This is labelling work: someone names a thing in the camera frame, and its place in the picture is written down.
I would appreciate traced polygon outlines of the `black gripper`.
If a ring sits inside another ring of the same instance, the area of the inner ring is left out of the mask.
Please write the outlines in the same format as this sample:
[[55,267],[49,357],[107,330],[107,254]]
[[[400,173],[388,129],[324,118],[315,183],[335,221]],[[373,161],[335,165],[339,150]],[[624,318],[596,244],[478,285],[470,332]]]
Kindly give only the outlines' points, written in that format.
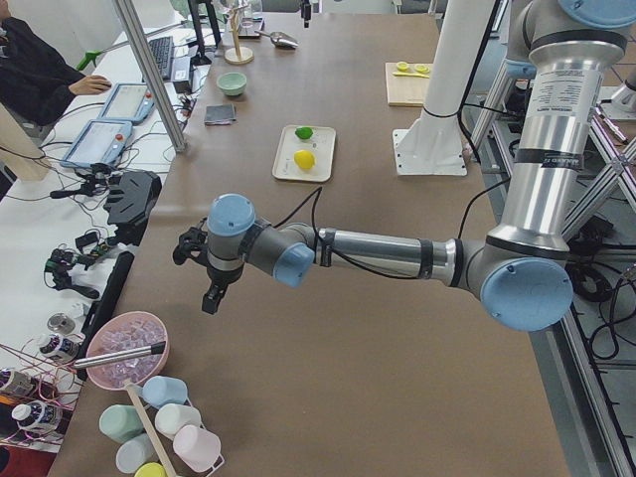
[[228,287],[241,277],[240,258],[219,258],[209,250],[208,232],[204,230],[203,220],[179,236],[172,259],[176,265],[190,259],[206,269],[210,287],[203,295],[202,311],[208,314],[219,311]]

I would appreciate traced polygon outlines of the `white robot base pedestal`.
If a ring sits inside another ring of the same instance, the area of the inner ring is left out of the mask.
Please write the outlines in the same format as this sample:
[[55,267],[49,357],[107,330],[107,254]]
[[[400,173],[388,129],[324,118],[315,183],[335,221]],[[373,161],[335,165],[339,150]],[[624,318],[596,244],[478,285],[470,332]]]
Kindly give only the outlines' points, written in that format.
[[467,174],[459,113],[497,10],[495,0],[447,3],[420,117],[410,128],[394,131],[400,175]]

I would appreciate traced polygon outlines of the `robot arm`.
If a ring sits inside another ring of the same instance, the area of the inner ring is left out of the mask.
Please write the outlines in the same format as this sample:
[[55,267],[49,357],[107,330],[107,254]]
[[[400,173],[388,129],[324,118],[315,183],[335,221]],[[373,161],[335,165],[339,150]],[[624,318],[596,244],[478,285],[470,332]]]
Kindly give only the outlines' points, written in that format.
[[559,321],[573,298],[565,270],[566,200],[605,71],[625,54],[631,1],[516,1],[502,77],[527,78],[532,92],[509,171],[498,225],[481,240],[433,241],[354,233],[260,218],[243,195],[215,198],[183,233],[175,263],[193,260],[211,284],[202,307],[215,313],[250,264],[295,287],[311,265],[351,266],[401,280],[433,279],[474,295],[501,324],[538,331]]

